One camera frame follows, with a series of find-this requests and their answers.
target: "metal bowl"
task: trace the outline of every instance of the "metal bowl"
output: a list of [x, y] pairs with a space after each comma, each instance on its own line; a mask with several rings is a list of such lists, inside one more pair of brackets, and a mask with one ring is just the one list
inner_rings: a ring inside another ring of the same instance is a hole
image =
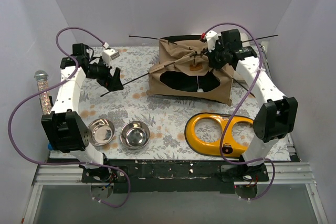
[[140, 121], [126, 124], [120, 134], [121, 143], [131, 150], [137, 150], [147, 145], [150, 137], [148, 126]]
[[110, 120], [97, 119], [89, 125], [89, 132], [94, 146], [102, 146], [112, 141], [114, 137], [114, 125]]

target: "white wall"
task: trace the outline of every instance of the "white wall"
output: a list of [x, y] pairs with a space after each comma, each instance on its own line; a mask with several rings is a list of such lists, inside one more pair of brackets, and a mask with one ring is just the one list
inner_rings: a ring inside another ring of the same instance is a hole
[[[70, 26], [94, 31], [113, 45], [156, 43], [128, 35], [202, 33], [219, 22], [245, 24], [256, 36], [273, 34], [291, 0], [56, 0]], [[97, 41], [74, 32], [90, 45]]]
[[312, 166], [329, 223], [336, 223], [335, 18], [335, 0], [293, 0], [268, 54], [275, 83], [299, 102], [293, 140]]
[[[62, 54], [55, 35], [67, 23], [55, 0], [0, 0], [0, 223], [21, 223], [36, 165], [23, 160], [12, 148], [7, 122], [12, 109], [23, 98], [37, 91], [34, 73], [46, 70], [50, 83], [59, 80]], [[75, 42], [64, 34], [67, 50]], [[40, 123], [38, 99], [23, 106], [14, 117], [14, 138], [30, 157], [47, 157], [47, 139]]]

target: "floral tablecloth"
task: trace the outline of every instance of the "floral tablecloth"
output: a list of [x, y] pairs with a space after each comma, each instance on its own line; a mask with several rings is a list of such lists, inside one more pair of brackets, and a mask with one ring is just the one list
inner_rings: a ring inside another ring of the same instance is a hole
[[[123, 83], [132, 80], [148, 71], [158, 61], [158, 47], [122, 47], [118, 48], [120, 57], [115, 59], [114, 66], [121, 69]], [[102, 48], [94, 48], [95, 56], [100, 56]], [[231, 92], [232, 106], [197, 98], [167, 97], [162, 95], [148, 96], [148, 77], [138, 79], [124, 90], [112, 92], [104, 97], [101, 94], [106, 89], [94, 80], [86, 79], [82, 86], [79, 101], [79, 114], [86, 125], [97, 118], [106, 118], [115, 126], [113, 140], [98, 150], [108, 158], [116, 159], [184, 159], [184, 160], [214, 160], [220, 157], [210, 157], [194, 152], [184, 138], [186, 122], [200, 112], [215, 112], [231, 114], [245, 94], [245, 90], [233, 83]], [[257, 101], [251, 95], [238, 111], [238, 115], [254, 118], [258, 112]], [[150, 131], [148, 145], [140, 150], [129, 150], [120, 143], [119, 136], [122, 127], [130, 121], [145, 122]], [[204, 120], [196, 127], [196, 134], [204, 141], [216, 141], [220, 136], [220, 127], [214, 122]], [[250, 125], [234, 127], [234, 139], [248, 146], [253, 137]], [[269, 152], [268, 158], [275, 161], [289, 161], [289, 153], [285, 140], [280, 140]], [[73, 158], [69, 154], [51, 151], [50, 158]]]

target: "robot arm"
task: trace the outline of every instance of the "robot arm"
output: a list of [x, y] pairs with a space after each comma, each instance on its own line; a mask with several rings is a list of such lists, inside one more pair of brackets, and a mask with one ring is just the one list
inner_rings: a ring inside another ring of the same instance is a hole
[[[221, 38], [214, 31], [209, 31], [205, 38], [208, 42], [206, 55], [209, 66], [221, 69], [227, 63], [251, 86], [259, 70], [259, 59], [252, 47], [243, 47], [238, 29], [221, 32]], [[260, 110], [254, 119], [255, 136], [248, 149], [242, 154], [244, 161], [265, 158], [271, 148], [293, 130], [297, 100], [286, 97], [261, 71], [252, 89]], [[258, 166], [264, 161], [257, 161], [247, 166]]]
[[[51, 113], [42, 117], [42, 126], [54, 150], [70, 153], [79, 161], [87, 163], [82, 168], [95, 179], [105, 181], [109, 178], [110, 171], [90, 163], [104, 164], [107, 159], [90, 143], [91, 135], [78, 115], [78, 104], [85, 78], [96, 79], [109, 91], [123, 90], [120, 69], [116, 68], [113, 76], [110, 73], [111, 61], [119, 56], [119, 53], [114, 49], [107, 49], [98, 63], [91, 63], [87, 45], [74, 44], [72, 50], [80, 67], [76, 74], [60, 87]], [[61, 81], [64, 81], [75, 70], [75, 63], [70, 58], [63, 58], [60, 67]]]

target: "brown fabric bag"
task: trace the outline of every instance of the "brown fabric bag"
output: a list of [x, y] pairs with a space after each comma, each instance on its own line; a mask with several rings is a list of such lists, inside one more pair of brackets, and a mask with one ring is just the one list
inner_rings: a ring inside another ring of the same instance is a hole
[[[204, 55], [200, 56], [200, 52], [207, 47], [206, 43], [196, 39], [175, 41], [175, 43], [177, 45], [165, 39], [160, 39], [159, 63], [149, 70], [149, 94], [205, 98], [231, 106], [230, 92], [234, 73], [233, 68], [229, 65], [225, 65], [220, 70], [210, 68], [208, 66], [208, 58]], [[195, 51], [197, 52], [196, 57], [192, 56]], [[187, 82], [184, 83], [183, 81], [185, 80], [192, 80], [193, 87], [188, 87], [191, 85]], [[195, 85], [203, 89], [204, 92], [197, 92]]]

